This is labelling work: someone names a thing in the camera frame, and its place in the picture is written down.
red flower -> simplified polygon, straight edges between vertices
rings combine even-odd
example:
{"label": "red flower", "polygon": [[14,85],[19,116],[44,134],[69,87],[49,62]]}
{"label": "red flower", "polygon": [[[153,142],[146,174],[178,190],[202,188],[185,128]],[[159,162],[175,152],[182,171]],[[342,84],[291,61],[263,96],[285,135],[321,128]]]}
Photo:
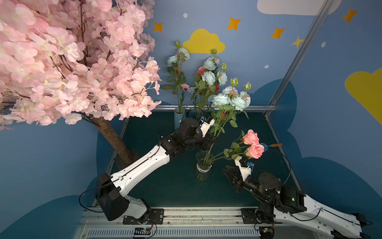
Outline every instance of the red flower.
{"label": "red flower", "polygon": [[196,74],[198,74],[198,75],[203,75],[203,73],[204,73],[205,70],[206,70],[205,68],[203,68],[203,67],[199,67],[199,69],[198,69],[198,71],[196,72]]}

orange star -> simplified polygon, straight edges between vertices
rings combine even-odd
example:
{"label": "orange star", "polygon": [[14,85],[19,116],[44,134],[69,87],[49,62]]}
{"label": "orange star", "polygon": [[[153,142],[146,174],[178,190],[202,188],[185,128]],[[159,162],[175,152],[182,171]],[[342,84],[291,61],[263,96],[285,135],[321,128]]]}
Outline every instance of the orange star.
{"label": "orange star", "polygon": [[277,37],[280,39],[281,33],[283,33],[284,30],[285,30],[285,28],[284,29],[275,28],[275,32],[273,33],[273,35],[270,38]]}
{"label": "orange star", "polygon": [[357,14],[358,12],[357,11],[353,11],[352,8],[350,8],[348,14],[346,14],[342,20],[346,20],[348,23],[350,22],[351,18]]}
{"label": "orange star", "polygon": [[238,24],[239,22],[241,21],[241,19],[233,19],[233,18],[230,18],[230,25],[227,27],[227,30],[229,29],[235,29],[236,31],[238,30]]}
{"label": "orange star", "polygon": [[154,22],[154,26],[155,26],[154,31],[160,31],[160,32],[163,32],[163,31],[162,31],[163,23],[156,23],[156,22]]}

painted cloud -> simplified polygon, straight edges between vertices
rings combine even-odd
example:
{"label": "painted cloud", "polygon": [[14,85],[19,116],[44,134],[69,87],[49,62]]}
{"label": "painted cloud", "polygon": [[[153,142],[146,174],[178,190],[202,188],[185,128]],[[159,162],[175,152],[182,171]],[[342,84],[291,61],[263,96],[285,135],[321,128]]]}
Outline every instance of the painted cloud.
{"label": "painted cloud", "polygon": [[[288,14],[315,16],[325,0],[259,0],[257,9],[265,14]],[[334,0],[329,14],[333,13],[342,0]]]}

glass vase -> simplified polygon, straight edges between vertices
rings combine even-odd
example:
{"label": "glass vase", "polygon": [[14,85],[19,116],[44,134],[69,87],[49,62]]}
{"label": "glass vase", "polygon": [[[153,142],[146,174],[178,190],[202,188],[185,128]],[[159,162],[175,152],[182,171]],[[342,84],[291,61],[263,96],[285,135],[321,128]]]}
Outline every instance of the glass vase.
{"label": "glass vase", "polygon": [[188,117],[196,119],[197,121],[199,121],[202,116],[204,116],[204,110],[198,106],[188,111]]}
{"label": "glass vase", "polygon": [[196,153],[196,169],[195,169],[195,177],[200,181],[206,181],[211,177],[211,167],[213,162],[210,160],[214,157],[212,153],[210,153],[209,160],[205,160],[208,154],[208,150],[199,150]]}

teal vase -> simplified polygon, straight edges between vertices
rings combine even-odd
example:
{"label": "teal vase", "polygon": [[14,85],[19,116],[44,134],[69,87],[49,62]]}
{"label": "teal vase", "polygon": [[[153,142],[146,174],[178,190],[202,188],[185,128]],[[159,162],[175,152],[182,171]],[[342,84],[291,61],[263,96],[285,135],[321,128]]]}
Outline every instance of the teal vase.
{"label": "teal vase", "polygon": [[185,109],[182,108],[182,113],[178,113],[179,107],[174,110],[174,129],[179,128],[180,122],[183,120],[183,117],[186,113]]}

